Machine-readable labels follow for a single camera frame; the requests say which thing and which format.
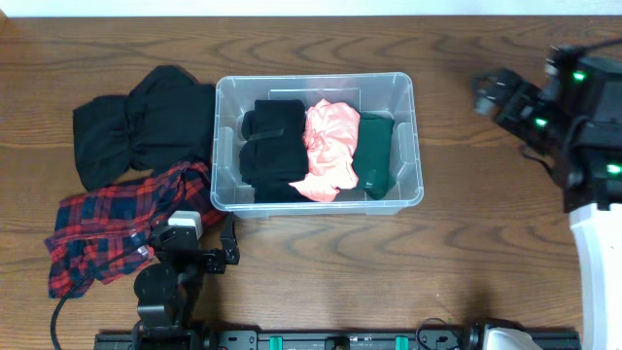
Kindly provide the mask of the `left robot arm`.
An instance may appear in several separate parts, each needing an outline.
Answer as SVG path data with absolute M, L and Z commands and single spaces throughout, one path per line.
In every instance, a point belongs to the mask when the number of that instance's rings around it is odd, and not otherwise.
M 157 262 L 144 268 L 134 282 L 140 317 L 133 331 L 134 349 L 219 347 L 215 332 L 192 317 L 204 277 L 223 274 L 229 265 L 239 264 L 234 216 L 225 216 L 219 248 L 202 249 L 202 231 L 197 212 L 177 211 L 152 232 L 149 246 Z

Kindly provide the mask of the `red navy plaid shirt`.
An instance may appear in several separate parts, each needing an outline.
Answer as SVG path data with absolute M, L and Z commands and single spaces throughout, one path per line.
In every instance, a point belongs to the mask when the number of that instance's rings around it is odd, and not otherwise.
M 108 284 L 147 265 L 154 250 L 143 246 L 94 276 L 86 276 L 148 238 L 175 211 L 198 212 L 204 228 L 218 223 L 224 213 L 209 199 L 209 174 L 209 167 L 201 161 L 182 161 L 144 179 L 61 200 L 54 232 L 45 240 L 51 258 L 49 297 L 62 298 L 78 285 L 74 296 L 79 298 L 96 280 Z

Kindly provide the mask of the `black cloth with strap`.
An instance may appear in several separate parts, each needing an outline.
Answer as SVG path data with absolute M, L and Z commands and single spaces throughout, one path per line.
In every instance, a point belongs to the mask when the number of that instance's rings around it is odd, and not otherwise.
M 242 181 L 258 186 L 303 180 L 309 172 L 302 140 L 305 121 L 300 100 L 256 100 L 241 126 L 245 140 L 239 154 Z

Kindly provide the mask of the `black cloth with band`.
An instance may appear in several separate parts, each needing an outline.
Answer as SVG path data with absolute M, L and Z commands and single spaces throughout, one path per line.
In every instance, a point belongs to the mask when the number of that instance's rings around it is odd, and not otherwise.
M 287 182 L 259 183 L 254 186 L 255 203 L 311 202 Z

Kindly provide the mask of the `salmon pink garment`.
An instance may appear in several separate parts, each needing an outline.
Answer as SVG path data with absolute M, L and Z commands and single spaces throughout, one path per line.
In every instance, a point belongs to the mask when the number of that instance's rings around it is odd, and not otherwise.
M 291 186 L 317 202 L 332 202 L 341 190 L 355 188 L 359 177 L 353 161 L 360 120 L 360 114 L 344 102 L 322 99 L 310 107 L 303 133 L 309 172 Z

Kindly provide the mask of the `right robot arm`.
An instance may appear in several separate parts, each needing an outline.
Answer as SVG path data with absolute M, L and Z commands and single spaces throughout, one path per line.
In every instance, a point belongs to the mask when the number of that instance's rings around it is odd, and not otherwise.
M 583 336 L 494 322 L 465 349 L 618 349 L 621 346 L 621 64 L 598 45 L 561 46 L 537 87 L 501 68 L 471 80 L 474 110 L 532 150 L 563 192 L 581 272 Z

